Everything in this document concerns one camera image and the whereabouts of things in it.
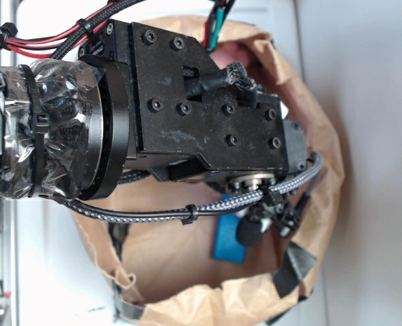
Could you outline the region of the black foam-tipped gripper finger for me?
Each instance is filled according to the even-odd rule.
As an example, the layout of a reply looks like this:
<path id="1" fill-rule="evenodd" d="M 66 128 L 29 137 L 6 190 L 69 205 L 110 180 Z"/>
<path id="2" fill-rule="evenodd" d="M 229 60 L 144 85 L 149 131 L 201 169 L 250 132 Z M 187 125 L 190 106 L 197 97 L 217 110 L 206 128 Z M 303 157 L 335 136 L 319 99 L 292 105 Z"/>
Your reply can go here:
<path id="1" fill-rule="evenodd" d="M 241 245 L 256 245 L 261 235 L 272 226 L 278 229 L 282 238 L 300 227 L 303 213 L 310 195 L 304 193 L 295 206 L 287 199 L 277 200 L 273 195 L 252 206 L 239 221 L 236 239 Z"/>

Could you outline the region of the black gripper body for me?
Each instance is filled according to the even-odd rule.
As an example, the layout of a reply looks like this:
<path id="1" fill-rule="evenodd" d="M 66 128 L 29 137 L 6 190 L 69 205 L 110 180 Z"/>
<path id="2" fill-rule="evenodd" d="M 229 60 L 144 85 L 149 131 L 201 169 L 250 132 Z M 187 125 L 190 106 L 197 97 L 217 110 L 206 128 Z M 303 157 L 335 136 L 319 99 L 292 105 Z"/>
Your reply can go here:
<path id="1" fill-rule="evenodd" d="M 307 169 L 304 132 L 241 64 L 219 68 L 193 37 L 110 20 L 81 45 L 102 69 L 100 172 L 81 194 L 107 197 L 124 169 L 161 182 L 246 192 Z"/>

